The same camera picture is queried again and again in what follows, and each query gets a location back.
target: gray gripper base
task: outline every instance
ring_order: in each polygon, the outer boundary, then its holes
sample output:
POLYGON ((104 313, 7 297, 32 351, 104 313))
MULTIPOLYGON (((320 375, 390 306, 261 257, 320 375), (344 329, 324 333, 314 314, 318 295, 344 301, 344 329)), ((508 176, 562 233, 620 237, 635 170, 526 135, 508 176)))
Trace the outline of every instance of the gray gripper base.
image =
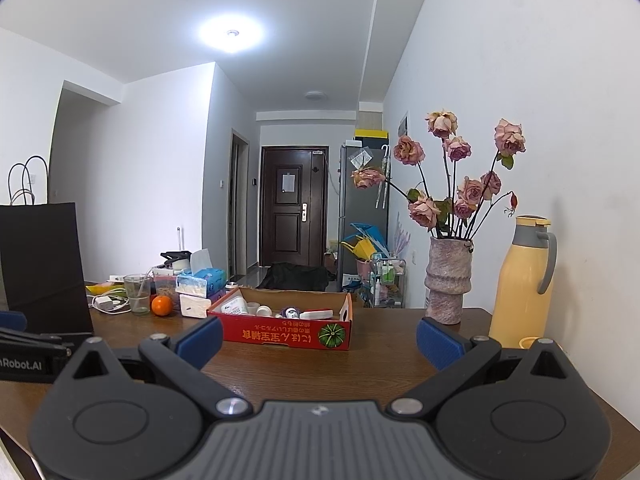
POLYGON ((416 422, 386 417, 372 401, 265 402, 221 422, 168 480, 471 480, 416 422))

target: green pumpkin picture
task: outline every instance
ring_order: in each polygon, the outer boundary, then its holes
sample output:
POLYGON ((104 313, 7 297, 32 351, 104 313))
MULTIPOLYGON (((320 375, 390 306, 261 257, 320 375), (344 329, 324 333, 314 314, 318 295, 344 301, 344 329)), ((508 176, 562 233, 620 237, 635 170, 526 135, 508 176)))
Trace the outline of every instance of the green pumpkin picture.
POLYGON ((347 338, 347 331, 337 323, 323 326, 318 332, 318 339, 327 348, 337 348, 347 338))

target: ceiling light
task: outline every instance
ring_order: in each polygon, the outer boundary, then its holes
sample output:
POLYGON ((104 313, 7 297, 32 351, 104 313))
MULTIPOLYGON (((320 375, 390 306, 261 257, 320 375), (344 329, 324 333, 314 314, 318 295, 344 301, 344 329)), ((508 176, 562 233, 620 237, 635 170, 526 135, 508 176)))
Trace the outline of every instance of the ceiling light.
POLYGON ((200 28, 204 43, 230 54, 255 46, 262 37, 262 27, 258 23, 233 14, 212 18, 200 28))
POLYGON ((324 92, 319 91, 311 91, 305 94, 305 99, 309 99, 310 101, 325 101, 326 94, 324 92))

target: refrigerator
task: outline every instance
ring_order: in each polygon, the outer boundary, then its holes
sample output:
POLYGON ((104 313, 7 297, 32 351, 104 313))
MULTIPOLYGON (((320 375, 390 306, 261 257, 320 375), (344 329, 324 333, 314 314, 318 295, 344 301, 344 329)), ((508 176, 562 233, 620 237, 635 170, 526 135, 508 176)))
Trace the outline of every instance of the refrigerator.
MULTIPOLYGON (((360 222, 377 226, 380 233, 387 236, 388 208, 389 200, 386 199, 385 208, 382 209, 383 194, 380 194, 380 204, 376 208, 378 197, 378 186, 368 189, 357 189, 351 178, 351 172, 356 167, 349 160, 362 148, 354 146, 343 146, 340 151, 340 207, 338 209, 338 241, 341 242, 346 237, 356 234, 356 229, 351 227, 352 222, 360 222)), ((382 167, 383 150, 372 150, 369 148, 372 159, 366 164, 374 168, 382 167)), ((350 245, 354 245, 355 239, 349 240, 350 245)), ((342 278, 345 274, 357 274, 356 258, 350 250, 338 244, 338 264, 337 264, 338 290, 342 289, 342 278)))

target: brown tabletop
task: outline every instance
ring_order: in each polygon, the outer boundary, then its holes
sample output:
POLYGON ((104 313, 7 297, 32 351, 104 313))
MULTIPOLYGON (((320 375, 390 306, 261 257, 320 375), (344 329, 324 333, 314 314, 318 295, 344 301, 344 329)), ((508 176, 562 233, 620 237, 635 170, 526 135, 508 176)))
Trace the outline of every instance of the brown tabletop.
MULTIPOLYGON (((375 399, 385 405, 435 373, 415 345, 422 310, 357 309, 348 351, 293 349, 225 342, 204 371, 258 408, 265 399, 375 399)), ((92 311, 96 335, 112 347, 135 346, 154 332, 169 335, 196 323, 182 317, 92 311)), ((491 315, 464 310, 460 333, 487 334, 491 315)), ((48 385, 0 381, 0 426, 29 451, 27 430, 48 385)), ((640 431, 598 397, 612 443, 596 480, 620 480, 640 463, 640 431)))

